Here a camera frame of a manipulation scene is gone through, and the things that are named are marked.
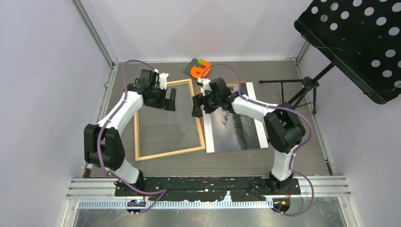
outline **photograph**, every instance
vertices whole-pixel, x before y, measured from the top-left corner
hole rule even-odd
[[[227,83],[227,87],[238,91],[238,83]],[[241,83],[241,92],[256,98],[252,82]],[[263,123],[253,118],[219,108],[204,114],[203,121],[207,153],[268,147]]]

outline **black stand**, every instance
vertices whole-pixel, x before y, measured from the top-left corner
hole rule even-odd
[[[294,22],[301,36],[375,103],[399,96],[401,35],[392,29],[401,27],[397,1],[311,2]]]
[[[315,78],[310,78],[310,77],[305,77],[304,79],[279,79],[279,80],[259,80],[259,83],[281,83],[281,100],[284,102],[284,86],[283,83],[293,83],[293,82],[302,82],[302,85],[304,86],[294,97],[292,97],[288,102],[290,104],[293,104],[293,108],[297,108],[303,105],[299,105],[299,103],[304,99],[308,91],[311,91],[313,89],[313,111],[312,113],[316,113],[316,94],[317,90],[316,88],[319,86],[318,80],[322,78],[328,71],[330,71],[334,67],[333,63],[330,63],[326,68],[324,68]]]

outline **black tripod stand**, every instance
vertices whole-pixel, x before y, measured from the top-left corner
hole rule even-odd
[[[282,102],[284,102],[284,86],[283,83],[293,83],[293,82],[302,82],[302,85],[304,86],[294,97],[292,97],[288,102],[290,104],[293,104],[293,108],[299,107],[299,103],[304,99],[308,91],[311,91],[313,89],[313,111],[312,113],[316,113],[316,94],[317,90],[316,88],[319,86],[318,80],[322,78],[328,71],[330,71],[334,67],[333,63],[330,63],[326,68],[324,68],[315,78],[310,78],[310,77],[305,77],[304,79],[279,79],[279,80],[259,80],[259,83],[281,83],[281,99]]]

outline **metal base plate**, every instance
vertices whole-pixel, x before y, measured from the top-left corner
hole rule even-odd
[[[261,177],[148,177],[146,192],[167,189],[162,201],[222,201],[227,192],[232,201],[265,201],[266,195],[300,195],[298,180],[293,178],[286,190],[270,191],[268,179]],[[137,192],[116,182],[115,196],[139,196]]]

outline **orange object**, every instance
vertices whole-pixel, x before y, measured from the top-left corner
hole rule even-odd
[[[202,73],[205,71],[205,69],[207,69],[210,66],[210,62],[208,61],[204,61],[202,64],[205,68],[200,68],[197,67],[196,65],[192,67],[191,69],[191,76],[195,79],[198,79],[199,77],[201,77]],[[210,72],[211,68],[209,68],[205,74],[203,75],[203,77],[206,77],[209,72]]]

